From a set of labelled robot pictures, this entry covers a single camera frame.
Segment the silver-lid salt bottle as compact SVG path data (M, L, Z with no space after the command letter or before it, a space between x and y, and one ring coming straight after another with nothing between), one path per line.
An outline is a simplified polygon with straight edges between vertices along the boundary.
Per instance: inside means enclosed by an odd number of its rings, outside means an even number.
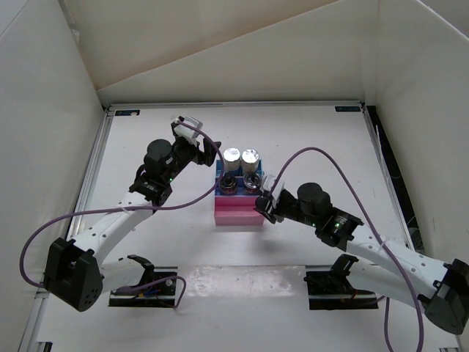
M238 172L240 168L240 151L236 147L229 147L223 152L224 170Z
M246 149L241 153L241 169L243 175L255 173L259 166L259 153L255 149Z

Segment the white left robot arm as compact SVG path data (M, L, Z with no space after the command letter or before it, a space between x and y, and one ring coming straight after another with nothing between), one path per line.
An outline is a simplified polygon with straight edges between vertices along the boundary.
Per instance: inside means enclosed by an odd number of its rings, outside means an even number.
M156 286L149 260L135 254L112 263L105 259L140 223L163 210L172 182L189 163L213 165L221 145L208 136L198 142L202 126L192 117L176 118L171 124L174 142L156 139L148 145L144 163L118 206L72 239L51 244L43 282L49 293L84 312L102 293L146 293Z

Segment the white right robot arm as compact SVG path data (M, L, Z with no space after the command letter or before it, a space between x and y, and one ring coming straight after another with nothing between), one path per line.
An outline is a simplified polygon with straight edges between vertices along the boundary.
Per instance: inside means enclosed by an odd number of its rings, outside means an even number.
M350 288L387 296L413 307L440 329L461 335L468 322L468 264L427 257L393 241L379 243L359 218L335 208L316 183L304 183L296 195L272 189L272 176L260 187L255 211L269 222L293 220L315 228L325 244L344 253L333 264L329 284L337 293Z

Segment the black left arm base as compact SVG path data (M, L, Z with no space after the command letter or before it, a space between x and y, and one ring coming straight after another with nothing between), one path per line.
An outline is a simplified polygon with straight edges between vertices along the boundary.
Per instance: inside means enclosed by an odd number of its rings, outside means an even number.
M186 281L178 275L176 267L156 267L135 254L102 265L100 273L102 292L110 293L110 307L175 309L181 301L175 298L177 280L182 283L181 295L186 288Z

